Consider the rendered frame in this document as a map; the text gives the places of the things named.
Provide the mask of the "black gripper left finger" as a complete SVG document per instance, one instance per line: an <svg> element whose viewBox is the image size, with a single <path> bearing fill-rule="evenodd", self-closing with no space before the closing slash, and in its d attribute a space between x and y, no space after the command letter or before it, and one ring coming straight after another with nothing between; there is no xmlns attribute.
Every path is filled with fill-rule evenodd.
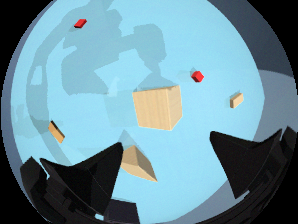
<svg viewBox="0 0 298 224"><path fill-rule="evenodd" d="M77 196L78 200L84 202L86 206L92 208L101 216L108 216L110 200L114 183L116 183L118 171L120 171L122 160L122 143L110 145L100 153L72 167L51 163L51 161L41 159L48 175L67 186L69 190Z"/></svg>

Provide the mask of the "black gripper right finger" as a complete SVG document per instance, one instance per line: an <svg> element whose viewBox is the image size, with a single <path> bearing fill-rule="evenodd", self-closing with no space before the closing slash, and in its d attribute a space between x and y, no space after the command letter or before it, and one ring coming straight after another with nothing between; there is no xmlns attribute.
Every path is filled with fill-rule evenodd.
<svg viewBox="0 0 298 224"><path fill-rule="evenodd" d="M282 128L279 128L275 135L273 133L266 140L257 143L222 132L210 132L210 144L225 171L235 200L249 190L247 186L253 183L259 171L262 171L271 149L281 140L281 133Z"/></svg>

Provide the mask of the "small red block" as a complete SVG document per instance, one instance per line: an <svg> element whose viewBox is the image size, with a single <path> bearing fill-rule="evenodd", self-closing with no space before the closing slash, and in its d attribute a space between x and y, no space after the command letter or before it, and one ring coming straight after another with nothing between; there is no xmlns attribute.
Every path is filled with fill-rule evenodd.
<svg viewBox="0 0 298 224"><path fill-rule="evenodd" d="M202 76L202 72L200 71L193 72L193 75L190 77L192 77L194 81L197 81L197 83L201 83L202 79L204 79L204 76Z"/></svg>

